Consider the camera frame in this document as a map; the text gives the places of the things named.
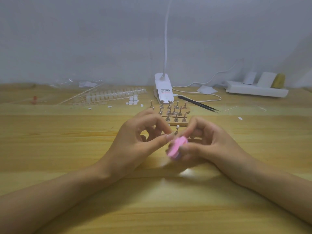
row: person's left hand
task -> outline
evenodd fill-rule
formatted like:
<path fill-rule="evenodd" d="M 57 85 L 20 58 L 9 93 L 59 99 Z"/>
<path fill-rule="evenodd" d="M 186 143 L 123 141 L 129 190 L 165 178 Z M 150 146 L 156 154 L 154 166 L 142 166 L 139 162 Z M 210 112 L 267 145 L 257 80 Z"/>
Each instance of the person's left hand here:
<path fill-rule="evenodd" d="M 144 130 L 149 133 L 147 139 L 141 135 Z M 173 138 L 170 126 L 158 113 L 144 110 L 121 126 L 111 147 L 95 166 L 109 176 L 110 183 L 117 181 Z"/>

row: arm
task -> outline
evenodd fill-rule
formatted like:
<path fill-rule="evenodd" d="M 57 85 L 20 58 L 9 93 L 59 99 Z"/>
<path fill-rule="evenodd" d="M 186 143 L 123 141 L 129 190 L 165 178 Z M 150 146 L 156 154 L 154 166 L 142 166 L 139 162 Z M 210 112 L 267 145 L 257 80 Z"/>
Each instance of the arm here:
<path fill-rule="evenodd" d="M 270 167 L 246 153 L 219 126 L 193 117 L 181 134 L 200 137 L 202 143 L 180 147 L 186 157 L 202 157 L 214 163 L 237 184 L 267 197 L 312 224 L 312 182 Z"/>
<path fill-rule="evenodd" d="M 141 135 L 147 130 L 149 137 Z M 174 135 L 163 118 L 145 110 L 125 122 L 94 165 L 0 197 L 0 232 L 33 233 L 78 202 L 131 173 Z"/>

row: white paper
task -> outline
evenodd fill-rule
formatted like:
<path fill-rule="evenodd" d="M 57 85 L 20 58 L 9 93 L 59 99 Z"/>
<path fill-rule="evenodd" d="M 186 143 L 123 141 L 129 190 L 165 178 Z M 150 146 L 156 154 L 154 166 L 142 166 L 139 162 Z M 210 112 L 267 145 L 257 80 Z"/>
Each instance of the white paper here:
<path fill-rule="evenodd" d="M 197 92 L 200 92 L 200 93 L 203 93 L 203 94 L 213 94 L 213 93 L 218 92 L 218 91 L 217 91 L 217 90 L 214 90 L 214 89 L 211 88 L 211 87 L 202 85 L 202 86 L 197 90 Z"/>
<path fill-rule="evenodd" d="M 97 86 L 97 83 L 92 83 L 90 81 L 80 81 L 79 82 L 79 88 L 95 87 L 95 86 Z"/>

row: black tweezers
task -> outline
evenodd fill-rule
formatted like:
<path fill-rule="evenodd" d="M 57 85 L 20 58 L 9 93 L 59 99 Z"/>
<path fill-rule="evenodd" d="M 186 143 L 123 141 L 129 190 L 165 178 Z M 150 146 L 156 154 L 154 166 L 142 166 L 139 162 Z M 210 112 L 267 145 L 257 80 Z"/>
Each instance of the black tweezers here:
<path fill-rule="evenodd" d="M 180 95 L 178 95 L 178 98 L 179 98 L 179 99 L 182 99 L 182 100 L 185 100 L 185 101 L 188 101 L 188 102 L 191 102 L 191 103 L 193 103 L 193 104 L 195 104 L 195 105 L 197 105 L 197 106 L 200 106 L 201 108 L 207 109 L 207 110 L 209 110 L 209 111 L 212 111 L 212 112 L 215 112 L 215 113 L 220 112 L 219 110 L 217 110 L 217 109 L 215 109 L 215 108 L 209 107 L 209 106 L 207 106 L 207 105 L 205 105 L 205 104 L 196 102 L 196 101 L 191 100 L 191 99 L 189 99 L 189 98 L 186 98 L 186 97 L 183 97 L 183 96 L 180 96 Z"/>

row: wooden tabletop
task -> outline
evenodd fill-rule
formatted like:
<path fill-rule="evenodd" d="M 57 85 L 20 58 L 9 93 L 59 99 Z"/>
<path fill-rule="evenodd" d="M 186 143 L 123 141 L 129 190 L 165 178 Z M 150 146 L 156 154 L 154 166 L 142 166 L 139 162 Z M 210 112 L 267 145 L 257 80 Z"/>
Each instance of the wooden tabletop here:
<path fill-rule="evenodd" d="M 93 164 L 123 122 L 150 106 L 155 98 L 151 87 L 147 91 L 138 105 L 121 99 L 88 110 L 87 105 L 56 106 L 81 90 L 0 87 L 0 195 Z M 294 89 L 286 98 L 269 98 L 218 91 L 222 100 L 207 105 L 219 114 L 188 105 L 189 116 L 222 126 L 257 159 L 312 180 L 311 92 Z M 30 103 L 33 96 L 36 105 Z M 311 226 L 234 184 L 213 165 L 173 164 L 165 149 L 38 233 L 312 233 Z"/>

